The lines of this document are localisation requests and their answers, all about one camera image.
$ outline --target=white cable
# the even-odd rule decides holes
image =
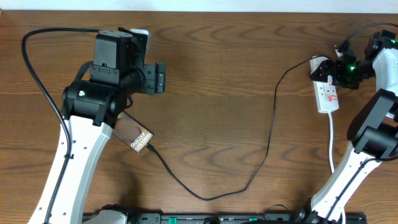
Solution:
[[[330,140],[329,140],[329,165],[331,173],[335,171],[335,166],[333,165],[333,118],[331,117],[331,112],[328,112],[329,124],[330,124]],[[346,224],[346,213],[344,209],[341,210],[341,224]]]

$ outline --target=wooden table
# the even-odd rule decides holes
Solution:
[[[155,132],[153,145],[194,192],[212,197],[242,189],[265,155],[275,84],[313,55],[335,57],[333,46],[363,25],[395,15],[5,11],[0,17],[0,222],[26,223],[43,191],[57,148],[58,119],[29,75],[24,34],[44,27],[142,28],[152,33],[147,63],[167,64],[163,95],[134,95],[128,109]],[[353,39],[362,57],[374,27]],[[58,106],[80,65],[93,60],[94,34],[40,34],[28,42],[31,62]],[[108,203],[164,213],[255,213],[275,203],[298,210],[330,176],[328,117],[317,112],[309,63],[288,73],[277,98],[269,157],[250,189],[212,202],[193,198],[166,173],[155,154],[136,154],[112,136],[87,196],[86,212]],[[338,88],[335,164],[347,128],[375,93]],[[396,223],[398,163],[385,163],[346,205],[369,223]]]

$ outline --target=power socket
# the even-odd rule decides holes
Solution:
[[[324,60],[328,59],[326,57],[319,57],[311,60],[311,73],[313,73]],[[332,82],[332,77],[329,75],[327,83],[313,83],[319,113],[329,113],[336,111],[339,108],[336,87],[332,85]]]

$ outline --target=white backdrop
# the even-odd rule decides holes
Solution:
[[[398,0],[0,0],[44,10],[398,13]]]

